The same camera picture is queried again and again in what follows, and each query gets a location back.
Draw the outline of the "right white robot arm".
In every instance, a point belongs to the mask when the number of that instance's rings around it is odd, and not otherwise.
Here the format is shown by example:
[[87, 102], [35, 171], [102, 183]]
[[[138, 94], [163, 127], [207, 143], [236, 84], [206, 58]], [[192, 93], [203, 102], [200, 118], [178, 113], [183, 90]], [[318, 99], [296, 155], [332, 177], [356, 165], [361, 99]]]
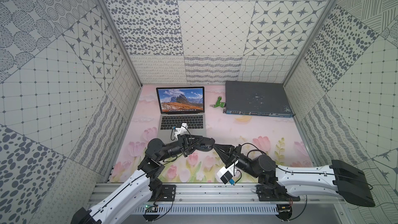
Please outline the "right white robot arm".
[[374, 207], [373, 187], [363, 171], [340, 160], [331, 165], [314, 168], [286, 167], [262, 152], [251, 159], [241, 153], [241, 146], [215, 144], [214, 150], [225, 164], [219, 171], [224, 183], [230, 181], [237, 170], [256, 178], [274, 198], [301, 195], [330, 195], [363, 207]]

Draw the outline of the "black wireless mouse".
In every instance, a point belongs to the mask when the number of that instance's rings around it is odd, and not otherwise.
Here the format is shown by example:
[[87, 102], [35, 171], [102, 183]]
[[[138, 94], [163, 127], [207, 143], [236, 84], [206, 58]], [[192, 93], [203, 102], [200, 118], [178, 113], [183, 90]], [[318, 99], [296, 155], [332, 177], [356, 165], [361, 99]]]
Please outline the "black wireless mouse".
[[203, 138], [198, 145], [196, 145], [196, 149], [203, 152], [209, 152], [213, 150], [215, 144], [214, 139]]

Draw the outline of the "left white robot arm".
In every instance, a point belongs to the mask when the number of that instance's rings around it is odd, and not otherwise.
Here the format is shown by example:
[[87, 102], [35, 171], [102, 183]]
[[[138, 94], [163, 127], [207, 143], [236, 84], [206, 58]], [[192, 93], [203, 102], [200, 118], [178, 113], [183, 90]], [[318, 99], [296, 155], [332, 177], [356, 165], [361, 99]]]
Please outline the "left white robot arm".
[[182, 154], [185, 157], [195, 150], [211, 151], [212, 138], [198, 135], [178, 135], [177, 141], [165, 144], [155, 138], [145, 151], [145, 157], [137, 170], [119, 188], [89, 210], [83, 207], [72, 217], [72, 224], [120, 224], [152, 195], [159, 197], [162, 182], [158, 179], [164, 170], [161, 162]]

